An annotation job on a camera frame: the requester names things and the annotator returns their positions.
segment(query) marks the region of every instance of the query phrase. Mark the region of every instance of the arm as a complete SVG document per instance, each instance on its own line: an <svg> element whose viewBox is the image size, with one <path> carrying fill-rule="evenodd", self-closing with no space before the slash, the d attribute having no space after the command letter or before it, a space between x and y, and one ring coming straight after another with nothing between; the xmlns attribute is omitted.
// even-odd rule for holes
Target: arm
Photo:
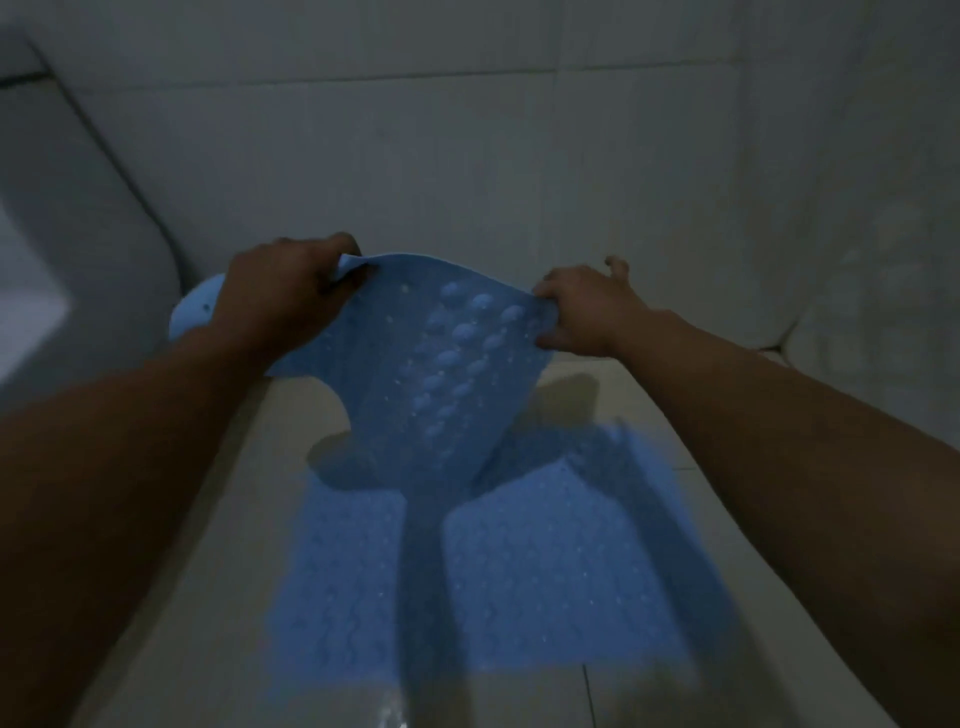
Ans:
<svg viewBox="0 0 960 728"><path fill-rule="evenodd" d="M235 409L366 276L348 235L236 257L211 323L0 423L0 722L65 722L146 593Z"/></svg>
<svg viewBox="0 0 960 728"><path fill-rule="evenodd" d="M562 269L535 291L539 344L614 356L657 403L743 532L877 700L960 724L960 452L794 370Z"/></svg>

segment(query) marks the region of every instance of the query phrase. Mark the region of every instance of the bath mat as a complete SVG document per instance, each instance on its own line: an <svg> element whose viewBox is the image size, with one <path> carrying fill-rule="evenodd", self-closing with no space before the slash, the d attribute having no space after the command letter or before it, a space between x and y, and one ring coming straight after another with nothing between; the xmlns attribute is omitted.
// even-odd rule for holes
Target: bath mat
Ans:
<svg viewBox="0 0 960 728"><path fill-rule="evenodd" d="M668 464L623 427L510 431L470 483L312 464L270 615L285 686L715 654L736 614Z"/></svg>
<svg viewBox="0 0 960 728"><path fill-rule="evenodd" d="M556 306L426 255L342 255L338 277L368 262L377 275L268 374L329 385L384 484L469 480L550 360L533 342L555 324ZM180 302L171 338L209 320L223 280Z"/></svg>

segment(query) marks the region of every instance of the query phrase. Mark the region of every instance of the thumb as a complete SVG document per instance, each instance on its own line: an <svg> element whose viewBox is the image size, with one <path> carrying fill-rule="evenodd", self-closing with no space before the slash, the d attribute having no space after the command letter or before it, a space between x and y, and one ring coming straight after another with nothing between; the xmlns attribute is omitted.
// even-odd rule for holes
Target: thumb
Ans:
<svg viewBox="0 0 960 728"><path fill-rule="evenodd" d="M557 327L542 333L534 343L541 349L569 352L573 347L573 337L565 328Z"/></svg>
<svg viewBox="0 0 960 728"><path fill-rule="evenodd" d="M373 275L376 269L371 265L362 265L354 268L336 283L324 291L324 299L330 302L338 311L349 301L350 296L359 290Z"/></svg>

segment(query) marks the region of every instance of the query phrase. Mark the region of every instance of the forearm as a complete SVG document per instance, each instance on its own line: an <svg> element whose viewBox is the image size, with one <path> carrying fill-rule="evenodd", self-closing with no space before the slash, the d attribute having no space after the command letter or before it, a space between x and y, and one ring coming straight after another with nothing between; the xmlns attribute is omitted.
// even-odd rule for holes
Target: forearm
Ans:
<svg viewBox="0 0 960 728"><path fill-rule="evenodd" d="M202 329L0 425L5 724L66 718L263 369Z"/></svg>
<svg viewBox="0 0 960 728"><path fill-rule="evenodd" d="M904 720L942 709L938 684L960 665L960 454L672 314L646 312L621 341L619 358L868 688Z"/></svg>

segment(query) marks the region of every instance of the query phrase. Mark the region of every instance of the hand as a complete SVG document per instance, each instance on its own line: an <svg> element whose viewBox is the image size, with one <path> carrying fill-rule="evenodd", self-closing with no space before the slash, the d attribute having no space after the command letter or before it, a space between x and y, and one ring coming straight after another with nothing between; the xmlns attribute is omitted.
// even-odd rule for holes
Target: hand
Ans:
<svg viewBox="0 0 960 728"><path fill-rule="evenodd" d="M554 299L560 309L557 327L537 338L537 346L581 356L616 356L616 343L638 312L649 310L630 287L630 266L609 255L610 275L587 265L554 268L534 288L534 295Z"/></svg>
<svg viewBox="0 0 960 728"><path fill-rule="evenodd" d="M210 322L244 352L268 361L306 344L336 318L370 276L370 266L331 283L340 255L360 255L353 237L279 238L237 255Z"/></svg>

